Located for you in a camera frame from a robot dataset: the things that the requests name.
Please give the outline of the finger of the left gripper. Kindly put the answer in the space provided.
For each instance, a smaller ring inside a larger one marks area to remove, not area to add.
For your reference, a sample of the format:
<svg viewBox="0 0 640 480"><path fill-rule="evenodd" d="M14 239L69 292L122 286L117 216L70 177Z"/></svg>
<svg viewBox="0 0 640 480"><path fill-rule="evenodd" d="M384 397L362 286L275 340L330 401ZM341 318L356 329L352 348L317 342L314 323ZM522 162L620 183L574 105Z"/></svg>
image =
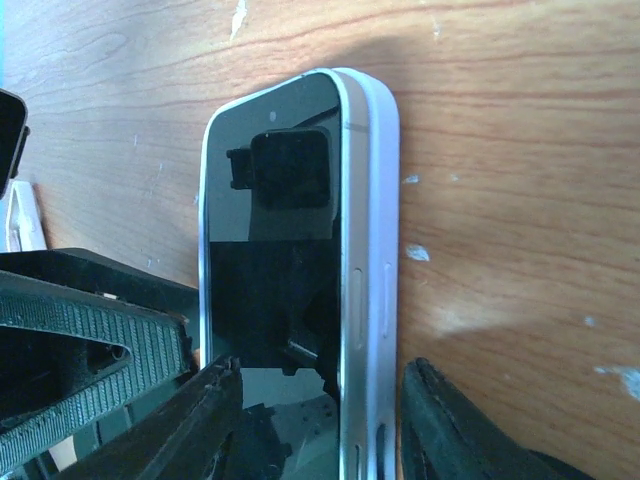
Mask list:
<svg viewBox="0 0 640 480"><path fill-rule="evenodd" d="M84 249L1 257L1 469L71 440L86 457L195 368L193 288Z"/></svg>

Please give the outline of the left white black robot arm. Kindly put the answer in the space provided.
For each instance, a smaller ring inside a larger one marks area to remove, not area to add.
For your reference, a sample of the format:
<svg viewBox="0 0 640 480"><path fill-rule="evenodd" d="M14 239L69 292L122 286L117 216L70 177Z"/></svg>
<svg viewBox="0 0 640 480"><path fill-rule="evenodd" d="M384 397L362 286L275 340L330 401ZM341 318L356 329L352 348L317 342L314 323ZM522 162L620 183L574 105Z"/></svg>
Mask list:
<svg viewBox="0 0 640 480"><path fill-rule="evenodd" d="M194 368L197 292L79 249L48 249L30 184L9 190L1 254L1 471L120 413Z"/></svg>

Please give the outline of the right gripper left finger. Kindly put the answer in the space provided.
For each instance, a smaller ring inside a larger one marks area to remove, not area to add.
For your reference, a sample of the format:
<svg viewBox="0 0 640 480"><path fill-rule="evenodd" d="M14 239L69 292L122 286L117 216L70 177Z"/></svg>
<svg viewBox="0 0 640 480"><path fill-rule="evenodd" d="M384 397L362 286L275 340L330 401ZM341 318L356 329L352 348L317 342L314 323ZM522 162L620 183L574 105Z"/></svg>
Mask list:
<svg viewBox="0 0 640 480"><path fill-rule="evenodd" d="M59 479L223 479L242 412L239 360L220 356Z"/></svg>

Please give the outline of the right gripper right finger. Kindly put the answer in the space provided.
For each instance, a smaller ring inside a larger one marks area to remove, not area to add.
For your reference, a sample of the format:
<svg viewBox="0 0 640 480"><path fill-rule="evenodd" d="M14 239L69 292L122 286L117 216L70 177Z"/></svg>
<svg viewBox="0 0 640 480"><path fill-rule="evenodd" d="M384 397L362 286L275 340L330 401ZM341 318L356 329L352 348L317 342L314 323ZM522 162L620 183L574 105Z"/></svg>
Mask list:
<svg viewBox="0 0 640 480"><path fill-rule="evenodd" d="M588 479L504 433L427 359L404 368L401 461L406 479Z"/></svg>

